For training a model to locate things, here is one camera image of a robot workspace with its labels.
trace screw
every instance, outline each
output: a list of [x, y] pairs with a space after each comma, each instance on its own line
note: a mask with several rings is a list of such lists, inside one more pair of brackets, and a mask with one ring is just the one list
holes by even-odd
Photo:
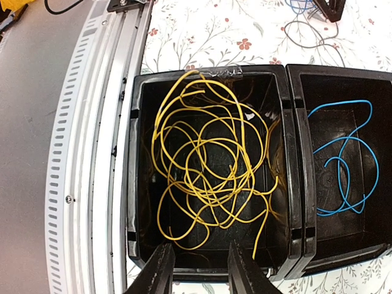
[[66, 197], [66, 202], [67, 202], [68, 204], [70, 204], [70, 203], [72, 202], [72, 197], [71, 197], [70, 195], [68, 195], [68, 196]]

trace floral tablecloth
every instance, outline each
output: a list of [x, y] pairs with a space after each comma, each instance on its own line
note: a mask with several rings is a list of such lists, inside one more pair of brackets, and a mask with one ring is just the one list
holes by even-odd
[[[141, 72], [289, 63], [392, 71], [392, 0], [346, 0], [338, 23], [295, 11], [285, 0], [157, 0]], [[140, 270], [127, 267], [131, 283]], [[386, 256], [275, 284], [283, 293], [392, 294], [391, 271]], [[175, 283], [173, 293], [228, 293], [228, 284]]]

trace black cable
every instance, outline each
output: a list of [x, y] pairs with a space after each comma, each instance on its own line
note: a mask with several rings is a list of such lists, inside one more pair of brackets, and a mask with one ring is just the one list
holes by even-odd
[[82, 3], [84, 0], [78, 0], [77, 2], [73, 3], [71, 6], [68, 6], [67, 8], [60, 10], [60, 11], [53, 11], [50, 9], [49, 4], [48, 4], [48, 0], [44, 0], [44, 4], [45, 4], [45, 8], [47, 9], [47, 11], [50, 14], [53, 15], [59, 15], [59, 14], [63, 14], [64, 12], [67, 12], [68, 10], [71, 10], [72, 8], [74, 8], [76, 5]]
[[[339, 55], [339, 58], [340, 58], [340, 60], [342, 61], [342, 65], [343, 65], [343, 67], [345, 67], [344, 59], [343, 59], [341, 53], [339, 52], [339, 50], [338, 50], [337, 48], [333, 47], [332, 45], [325, 43], [326, 40], [328, 40], [328, 39], [333, 39], [333, 38], [335, 38], [335, 37], [337, 37], [337, 36], [339, 35], [339, 27], [337, 26], [337, 23], [335, 23], [335, 25], [336, 25], [336, 33], [335, 33], [335, 35], [333, 35], [332, 37], [323, 38], [323, 37], [321, 36], [321, 33], [320, 33], [318, 30], [316, 30], [316, 29], [309, 23], [308, 20], [306, 20], [306, 21], [307, 21], [307, 22], [305, 22], [305, 21], [300, 21], [300, 20], [293, 20], [293, 21], [288, 22], [288, 23], [284, 26], [284, 33], [285, 33], [285, 35], [287, 36], [287, 38], [288, 38], [290, 41], [292, 41], [295, 45], [297, 45], [297, 46], [299, 46], [299, 47], [301, 47], [301, 48], [303, 48], [303, 49], [315, 49], [315, 48], [318, 48], [318, 47], [331, 47], [331, 48], [332, 48], [333, 50], [335, 50], [336, 53]], [[287, 31], [287, 30], [288, 30], [288, 27], [291, 26], [291, 25], [294, 24], [294, 23], [296, 23], [296, 24], [300, 24], [300, 23], [301, 23], [301, 24], [304, 24], [304, 25], [306, 25], [306, 26], [309, 26], [310, 29], [312, 30], [312, 32], [315, 34], [315, 36], [319, 37], [319, 42], [318, 42], [318, 44], [317, 44], [317, 45], [313, 45], [313, 46], [305, 46], [305, 45], [302, 45], [302, 44], [300, 44], [300, 43], [295, 42], [295, 41], [289, 36], [288, 31]]]

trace black plastic bin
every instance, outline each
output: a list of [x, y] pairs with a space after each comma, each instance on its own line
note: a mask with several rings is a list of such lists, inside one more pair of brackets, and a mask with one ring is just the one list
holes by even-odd
[[[303, 170], [303, 257], [289, 278], [314, 274], [376, 258], [389, 252], [392, 243], [392, 74], [322, 66], [287, 66], [295, 104], [296, 131]], [[364, 123], [367, 105], [328, 107], [309, 119], [315, 107], [344, 100], [366, 99], [372, 103], [370, 122], [354, 136], [375, 152], [380, 167], [379, 183], [366, 201], [362, 214], [345, 211], [330, 217], [316, 217], [316, 207], [334, 210], [341, 203], [336, 164], [324, 168], [337, 156], [342, 143], [335, 143], [313, 155], [313, 150], [332, 139], [343, 137]], [[376, 168], [370, 152], [350, 140], [343, 159], [350, 167], [352, 188], [349, 200], [362, 200], [373, 187]]]
[[[265, 272], [272, 273], [271, 279], [283, 279], [301, 256], [301, 200], [298, 159], [295, 142], [293, 108], [288, 94], [287, 78], [282, 66], [244, 66], [202, 69], [206, 77], [219, 80], [228, 85], [238, 99], [248, 96], [246, 103], [259, 110], [268, 127], [273, 121], [280, 120], [271, 135], [269, 158], [275, 159], [276, 170], [281, 176], [281, 183], [271, 196], [271, 206], [276, 213], [269, 215], [266, 227], [258, 242], [256, 262]], [[129, 142], [129, 193], [127, 196], [127, 229], [129, 257], [142, 267], [154, 249], [167, 242], [157, 227], [157, 206], [167, 180], [154, 171], [151, 158], [151, 136], [154, 120], [160, 103], [184, 71], [142, 75], [135, 78], [132, 111], [130, 117]], [[182, 120], [195, 124], [204, 124], [203, 116], [187, 116]], [[216, 129], [220, 136], [225, 134]], [[179, 137], [168, 138], [169, 148], [181, 146]], [[246, 138], [252, 146], [253, 136]], [[260, 152], [255, 144], [254, 152]], [[227, 167], [231, 162], [216, 159], [216, 165]], [[257, 188], [272, 188], [274, 179], [268, 164], [263, 164], [256, 174]], [[249, 207], [241, 216], [248, 219], [259, 211], [262, 200], [252, 198]], [[172, 202], [164, 202], [161, 223], [168, 231], [171, 225], [173, 234], [189, 228], [190, 218], [182, 213]], [[254, 223], [234, 223], [228, 230], [211, 230], [208, 242], [198, 250], [184, 251], [173, 245], [176, 253], [174, 279], [181, 281], [227, 281], [227, 257], [229, 243], [234, 239], [252, 251], [261, 220]], [[205, 229], [193, 229], [192, 233], [181, 240], [183, 246], [191, 247], [205, 237]]]

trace metal rail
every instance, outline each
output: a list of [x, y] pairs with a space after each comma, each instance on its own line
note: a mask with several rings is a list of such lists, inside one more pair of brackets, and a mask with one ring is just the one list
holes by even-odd
[[51, 293], [127, 288], [123, 174], [132, 82], [140, 73], [152, 6], [107, 13], [106, 2], [95, 2], [70, 60], [45, 193]]

